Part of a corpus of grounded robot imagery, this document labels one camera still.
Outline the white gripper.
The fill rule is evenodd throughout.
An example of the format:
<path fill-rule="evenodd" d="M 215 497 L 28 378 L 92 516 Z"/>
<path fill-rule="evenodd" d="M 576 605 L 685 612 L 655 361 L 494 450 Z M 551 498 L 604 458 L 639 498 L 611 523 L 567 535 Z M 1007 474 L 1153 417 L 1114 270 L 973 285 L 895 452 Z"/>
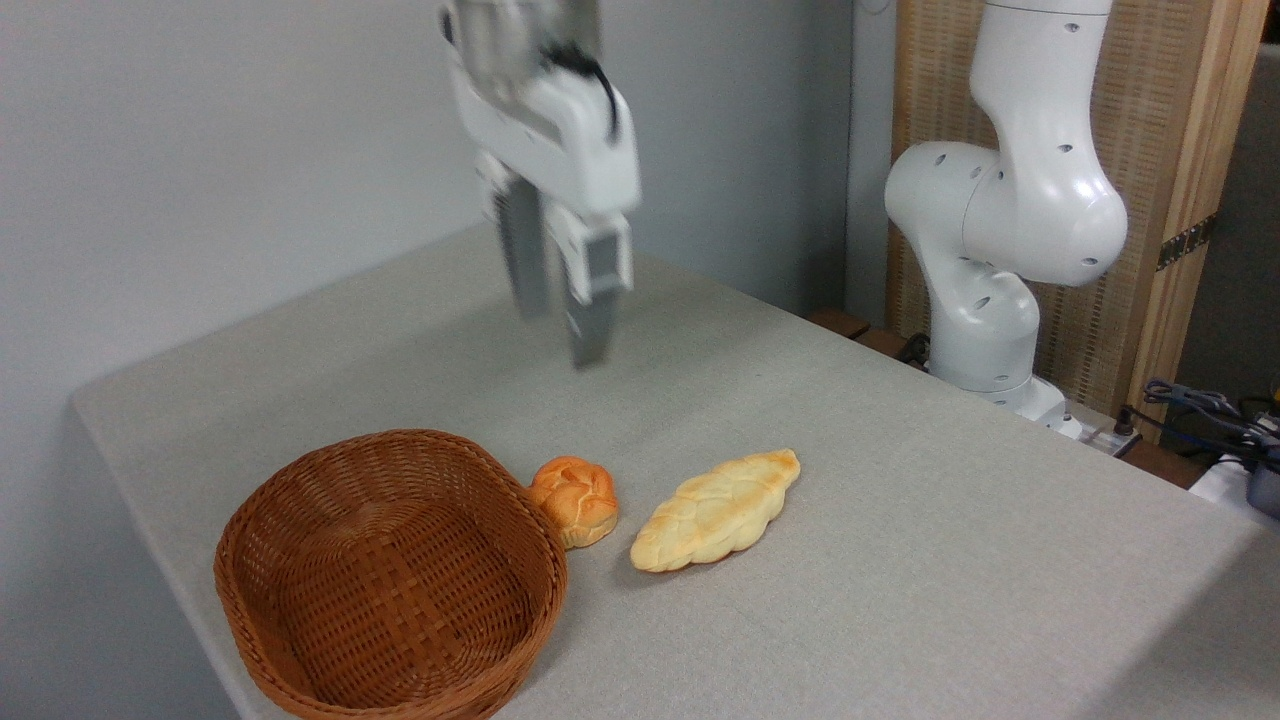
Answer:
<path fill-rule="evenodd" d="M 483 209 L 518 314 L 534 320 L 550 306 L 541 191 L 557 201 L 547 228 L 559 251 L 572 364 L 595 366 L 609 351 L 620 299 L 634 288 L 621 214 L 641 202 L 634 119 L 599 63 L 599 38 L 454 35 L 449 44 L 458 114 L 485 151 Z"/>

